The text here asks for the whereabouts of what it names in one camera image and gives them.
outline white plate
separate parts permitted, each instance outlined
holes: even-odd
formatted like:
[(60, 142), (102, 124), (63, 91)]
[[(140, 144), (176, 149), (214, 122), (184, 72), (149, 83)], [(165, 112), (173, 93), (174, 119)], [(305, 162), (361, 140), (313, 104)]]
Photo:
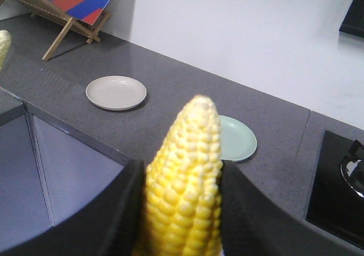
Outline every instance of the white plate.
[(221, 124), (221, 159), (242, 161), (250, 157), (257, 149), (257, 138), (244, 123), (220, 116)]
[(98, 78), (86, 88), (86, 96), (93, 104), (112, 111), (134, 108), (146, 95), (147, 89), (140, 81), (124, 76)]

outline wooden easel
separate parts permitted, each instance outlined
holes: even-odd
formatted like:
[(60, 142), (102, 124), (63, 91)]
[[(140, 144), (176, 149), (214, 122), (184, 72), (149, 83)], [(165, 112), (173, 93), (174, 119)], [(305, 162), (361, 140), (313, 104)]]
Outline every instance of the wooden easel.
[[(5, 0), (0, 0), (0, 6), (4, 3)], [(87, 43), (92, 43), (93, 40), (100, 42), (100, 38), (98, 37), (98, 33), (105, 22), (110, 18), (111, 13), (107, 11), (103, 11), (99, 18), (96, 20), (95, 24), (90, 26), (85, 24), (78, 19), (70, 16), (65, 13), (63, 10), (54, 5), (50, 0), (17, 0), (26, 7), (30, 9), (32, 12), (32, 17), (36, 15), (40, 15), (48, 20), (51, 20), (57, 24), (63, 26), (63, 29), (56, 37), (55, 41), (51, 44), (47, 52), (43, 56), (44, 61), (48, 61), (56, 48), (62, 42), (63, 38), (67, 34), (69, 30), (73, 30), (81, 35), (86, 36)]]

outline kitchen counter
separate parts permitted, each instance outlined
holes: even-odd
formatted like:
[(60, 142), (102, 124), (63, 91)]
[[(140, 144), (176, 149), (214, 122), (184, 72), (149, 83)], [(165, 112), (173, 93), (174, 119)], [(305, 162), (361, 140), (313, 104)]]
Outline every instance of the kitchen counter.
[[(239, 169), (304, 226), (361, 255), (362, 250), (306, 222), (305, 213), (324, 131), (364, 141), (363, 130), (103, 33), (100, 43), (88, 45), (70, 32), (55, 57), (43, 62), (58, 25), (29, 15), (0, 24), (13, 36), (0, 87), (30, 113), (115, 161), (148, 164), (183, 105), (195, 94), (207, 95), (219, 114), (242, 121), (257, 137), (257, 151), (236, 163)], [(139, 80), (147, 98), (123, 112), (94, 106), (85, 88), (108, 75)]]
[(0, 126), (23, 113), (23, 104), (0, 90)]

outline white wall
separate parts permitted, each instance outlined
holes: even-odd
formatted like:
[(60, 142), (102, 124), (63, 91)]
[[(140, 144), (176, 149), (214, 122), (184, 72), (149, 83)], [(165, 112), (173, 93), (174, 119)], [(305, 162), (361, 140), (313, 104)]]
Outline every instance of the white wall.
[(4, 20), (20, 14), (29, 12), (23, 5), (14, 0), (5, 0), (0, 8), (0, 20)]
[(364, 129), (364, 41), (338, 32), (351, 1), (136, 0), (105, 30)]

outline corn cob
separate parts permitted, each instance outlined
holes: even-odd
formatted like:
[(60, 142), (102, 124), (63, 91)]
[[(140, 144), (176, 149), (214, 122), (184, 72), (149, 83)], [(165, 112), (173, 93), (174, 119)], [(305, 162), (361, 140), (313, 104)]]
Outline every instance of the corn cob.
[(0, 70), (2, 69), (2, 64), (4, 63), (6, 54), (9, 50), (10, 43), (10, 33), (6, 30), (0, 30)]
[(147, 167), (139, 239), (133, 256), (218, 256), (221, 252), (220, 119), (196, 96)]

